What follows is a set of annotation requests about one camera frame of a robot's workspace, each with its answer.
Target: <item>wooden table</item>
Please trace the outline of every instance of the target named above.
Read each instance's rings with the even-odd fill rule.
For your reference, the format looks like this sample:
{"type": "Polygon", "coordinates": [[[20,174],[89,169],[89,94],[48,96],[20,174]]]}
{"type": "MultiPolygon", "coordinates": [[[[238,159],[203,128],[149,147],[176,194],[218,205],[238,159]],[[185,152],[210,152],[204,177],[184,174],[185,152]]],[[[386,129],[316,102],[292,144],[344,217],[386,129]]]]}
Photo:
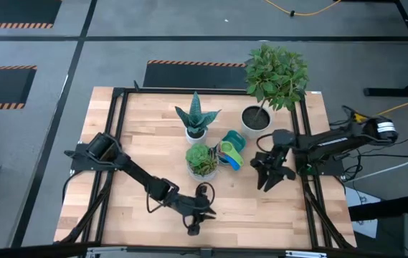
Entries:
{"type": "MultiPolygon", "coordinates": [[[[97,132],[103,132],[108,115],[112,87],[95,87],[82,129],[81,140],[88,143],[97,132]]],[[[180,193],[194,195],[199,184],[186,170],[185,152],[190,147],[183,123],[174,107],[189,109],[192,95],[130,93],[124,119],[121,144],[123,150],[151,175],[167,178],[180,187],[180,193]]],[[[255,104],[250,96],[201,95],[203,112],[222,109],[209,126],[207,145],[215,145],[228,130],[240,131],[240,113],[255,104]]],[[[312,134],[329,129],[323,98],[319,92],[306,97],[312,134]]],[[[298,109],[300,128],[303,133],[298,109]]],[[[293,131],[290,112],[270,111],[272,125],[266,130],[285,128],[293,131]]],[[[268,138],[261,145],[272,147],[268,138]]],[[[238,171],[219,166],[212,185],[216,198],[212,208],[217,219],[201,224],[199,236],[188,236],[181,216],[167,208],[153,214],[146,211],[146,193],[126,173],[117,171],[108,204],[103,244],[172,246],[172,247],[239,247],[269,249],[310,249],[310,237],[300,177],[284,180],[269,192],[256,189],[257,172],[249,165],[258,151],[254,140],[248,140],[242,152],[245,165],[238,171]]],[[[295,170],[294,157],[288,154],[285,166],[295,170]]],[[[65,202],[57,225],[55,240],[70,233],[86,212],[94,172],[74,177],[67,188],[65,202]]],[[[346,240],[356,245],[342,185],[333,177],[322,176],[326,211],[346,240]]],[[[320,219],[315,215],[318,238],[323,245],[320,219]]],[[[90,239],[95,237],[95,217],[90,239]]]]}

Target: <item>cable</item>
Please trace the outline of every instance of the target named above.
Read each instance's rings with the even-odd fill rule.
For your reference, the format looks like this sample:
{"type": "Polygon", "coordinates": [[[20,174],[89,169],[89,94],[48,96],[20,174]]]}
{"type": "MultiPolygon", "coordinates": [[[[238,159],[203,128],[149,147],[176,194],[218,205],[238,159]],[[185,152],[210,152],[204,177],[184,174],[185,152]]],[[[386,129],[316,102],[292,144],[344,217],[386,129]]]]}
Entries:
{"type": "Polygon", "coordinates": [[[258,146],[258,148],[262,151],[262,152],[266,152],[269,153],[270,151],[267,151],[263,148],[261,148],[260,146],[260,140],[266,137],[272,136],[272,133],[268,133],[267,135],[261,135],[257,140],[256,140],[256,146],[258,146]]]}
{"type": "Polygon", "coordinates": [[[200,183],[197,186],[197,188],[200,187],[200,186],[203,186],[203,185],[210,186],[210,189],[212,190],[212,193],[213,193],[212,194],[212,200],[209,202],[209,205],[204,206],[204,207],[197,207],[197,206],[191,206],[191,205],[185,204],[184,202],[181,202],[181,205],[192,208],[192,209],[200,210],[200,211],[204,211],[204,210],[210,208],[210,206],[213,204],[213,201],[215,200],[215,188],[213,188],[213,185],[211,185],[210,183],[207,183],[207,182],[200,183]]]}
{"type": "Polygon", "coordinates": [[[354,188],[356,194],[358,194],[358,196],[359,196],[360,205],[363,205],[363,201],[361,201],[360,192],[355,189],[355,181],[352,181],[352,187],[354,188]]]}
{"type": "MultiPolygon", "coordinates": [[[[196,188],[199,188],[200,186],[203,186],[203,185],[208,185],[208,186],[210,186],[210,189],[212,190],[212,200],[209,202],[209,205],[204,206],[204,207],[197,207],[197,206],[188,205],[188,204],[184,203],[183,201],[180,202],[180,204],[181,204],[182,206],[186,206],[186,207],[189,207],[189,208],[191,208],[191,209],[196,209],[196,210],[198,210],[198,211],[204,211],[204,210],[207,210],[208,208],[210,208],[210,206],[213,204],[213,201],[215,200],[215,188],[213,187],[213,185],[211,185],[210,183],[207,183],[207,182],[200,183],[196,188]]],[[[150,210],[150,209],[149,209],[149,185],[146,186],[146,211],[148,211],[148,213],[153,213],[153,212],[155,212],[157,209],[161,208],[162,206],[167,206],[167,204],[168,204],[168,203],[164,202],[164,203],[162,203],[162,204],[159,204],[159,205],[158,205],[156,208],[154,208],[153,210],[150,210]]]]}
{"type": "Polygon", "coordinates": [[[406,165],[408,165],[408,162],[405,162],[405,163],[400,164],[400,165],[398,165],[398,166],[393,166],[393,167],[391,167],[391,168],[386,168],[386,169],[383,169],[383,170],[381,170],[381,171],[377,171],[376,173],[370,173],[370,174],[368,174],[368,175],[359,177],[359,178],[355,179],[354,181],[357,181],[357,180],[360,180],[360,179],[363,179],[363,178],[367,178],[367,177],[369,177],[369,176],[375,176],[375,175],[377,175],[377,174],[380,174],[380,173],[383,173],[383,172],[387,172],[387,171],[391,171],[391,170],[394,170],[394,169],[397,169],[397,168],[401,168],[401,167],[406,166],[406,165]]]}
{"type": "Polygon", "coordinates": [[[67,180],[65,181],[65,183],[63,184],[63,189],[62,189],[62,203],[65,200],[65,194],[67,193],[67,185],[70,182],[70,180],[72,180],[72,178],[74,178],[77,174],[79,174],[80,172],[75,171],[69,178],[67,178],[67,180]]]}
{"type": "Polygon", "coordinates": [[[386,157],[408,158],[408,155],[392,155],[392,154],[371,154],[371,155],[360,155],[360,156],[361,156],[361,157],[386,156],[386,157]]]}
{"type": "Polygon", "coordinates": [[[382,114],[388,113],[390,111],[393,111],[393,110],[396,110],[396,109],[399,109],[399,108],[402,108],[402,107],[406,107],[407,105],[408,105],[408,103],[404,103],[404,104],[398,105],[396,107],[392,107],[392,108],[390,108],[388,110],[382,111],[382,112],[378,113],[377,115],[382,115],[382,114]]]}
{"type": "Polygon", "coordinates": [[[403,140],[403,141],[401,141],[401,142],[399,142],[399,143],[394,143],[394,144],[386,145],[386,146],[384,146],[384,147],[382,147],[382,148],[375,148],[375,149],[372,149],[372,150],[368,150],[368,151],[365,151],[365,152],[361,153],[361,155],[367,154],[367,153],[370,153],[370,152],[373,152],[373,151],[380,151],[380,150],[382,150],[382,149],[385,149],[385,148],[388,148],[388,147],[392,147],[392,146],[394,146],[394,145],[406,143],[407,141],[408,141],[408,139],[403,140]]]}
{"type": "Polygon", "coordinates": [[[293,17],[294,15],[298,15],[298,16],[313,16],[313,15],[319,14],[319,13],[321,13],[322,11],[325,11],[325,10],[331,8],[331,7],[334,6],[335,4],[338,4],[341,0],[338,0],[338,1],[336,1],[336,2],[334,2],[334,3],[332,3],[332,4],[330,4],[329,6],[327,6],[327,7],[323,8],[323,9],[321,9],[320,11],[315,11],[315,12],[313,12],[313,13],[308,13],[308,14],[301,14],[301,13],[297,13],[297,12],[295,12],[295,11],[287,11],[287,10],[283,9],[282,7],[280,7],[280,6],[278,6],[278,5],[274,4],[274,3],[272,3],[272,2],[269,1],[269,0],[264,0],[264,1],[266,1],[266,2],[269,3],[269,4],[272,4],[273,6],[277,7],[277,9],[279,9],[279,10],[283,11],[284,13],[289,14],[291,17],[293,17]]]}
{"type": "Polygon", "coordinates": [[[344,170],[344,175],[345,176],[349,176],[349,178],[346,178],[345,182],[349,182],[350,180],[355,179],[356,175],[363,170],[363,166],[361,165],[361,154],[360,151],[358,149],[355,149],[355,151],[357,151],[359,154],[357,155],[358,158],[358,162],[356,165],[350,166],[348,168],[346,168],[346,170],[344,170]]]}

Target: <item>white cable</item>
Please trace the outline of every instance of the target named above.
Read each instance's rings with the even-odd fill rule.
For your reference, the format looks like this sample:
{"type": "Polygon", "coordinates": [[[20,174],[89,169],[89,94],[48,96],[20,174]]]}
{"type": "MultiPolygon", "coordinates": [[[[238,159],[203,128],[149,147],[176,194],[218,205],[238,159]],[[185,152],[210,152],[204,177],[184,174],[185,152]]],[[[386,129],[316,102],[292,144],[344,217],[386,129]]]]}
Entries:
{"type": "Polygon", "coordinates": [[[387,172],[387,171],[390,171],[390,170],[394,170],[394,169],[397,169],[397,168],[401,168],[402,166],[405,166],[405,165],[408,165],[408,162],[403,163],[403,164],[398,165],[398,166],[391,167],[391,168],[386,168],[386,169],[381,170],[381,171],[377,171],[376,173],[370,173],[369,175],[365,175],[365,176],[361,176],[361,177],[359,177],[359,178],[355,178],[354,180],[347,181],[346,183],[348,183],[348,182],[354,182],[354,181],[357,181],[357,180],[360,180],[360,179],[363,179],[363,178],[367,178],[367,177],[369,177],[369,176],[375,176],[375,175],[380,174],[380,173],[383,173],[383,172],[387,172]]]}

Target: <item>white flower pot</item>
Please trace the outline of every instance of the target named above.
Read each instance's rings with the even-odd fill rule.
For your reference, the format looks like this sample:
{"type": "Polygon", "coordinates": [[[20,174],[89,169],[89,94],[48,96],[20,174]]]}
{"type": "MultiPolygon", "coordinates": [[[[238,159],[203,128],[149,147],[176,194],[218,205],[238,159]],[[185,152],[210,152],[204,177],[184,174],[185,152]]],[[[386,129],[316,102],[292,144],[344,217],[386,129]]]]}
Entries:
{"type": "Polygon", "coordinates": [[[205,176],[200,176],[200,175],[196,175],[191,167],[189,166],[189,163],[186,162],[186,166],[188,167],[188,174],[196,181],[198,182],[208,182],[210,180],[212,180],[216,175],[217,175],[217,171],[218,171],[218,167],[215,168],[215,170],[213,170],[210,174],[207,174],[205,176]]]}
{"type": "Polygon", "coordinates": [[[190,144],[195,144],[195,143],[205,143],[205,140],[207,139],[207,130],[204,130],[204,134],[200,138],[193,138],[189,136],[188,130],[184,128],[184,134],[186,135],[186,139],[188,140],[188,143],[190,144]]]}
{"type": "Polygon", "coordinates": [[[266,126],[266,128],[261,129],[261,130],[251,129],[247,125],[245,125],[244,120],[242,118],[242,114],[244,113],[244,111],[247,108],[251,108],[251,107],[257,107],[258,108],[259,106],[256,106],[256,105],[248,106],[244,110],[242,110],[242,112],[240,113],[240,121],[242,121],[242,134],[244,136],[247,136],[249,139],[257,139],[262,135],[262,132],[264,130],[268,129],[270,127],[270,124],[272,124],[272,116],[269,114],[269,112],[267,111],[267,109],[265,107],[262,107],[262,109],[266,111],[267,115],[269,115],[269,124],[266,126]]]}

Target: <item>snake plant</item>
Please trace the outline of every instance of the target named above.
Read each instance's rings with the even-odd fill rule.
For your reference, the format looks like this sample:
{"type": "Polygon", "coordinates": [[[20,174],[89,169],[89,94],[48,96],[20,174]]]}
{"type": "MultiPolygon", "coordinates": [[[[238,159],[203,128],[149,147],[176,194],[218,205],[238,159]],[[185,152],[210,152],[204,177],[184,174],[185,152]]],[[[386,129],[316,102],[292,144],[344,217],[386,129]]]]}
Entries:
{"type": "Polygon", "coordinates": [[[181,108],[175,107],[176,113],[183,121],[184,126],[190,133],[199,133],[204,130],[208,130],[208,125],[215,120],[219,111],[212,111],[203,113],[201,111],[201,102],[197,92],[194,92],[192,98],[191,107],[189,108],[189,114],[184,112],[181,108]]]}

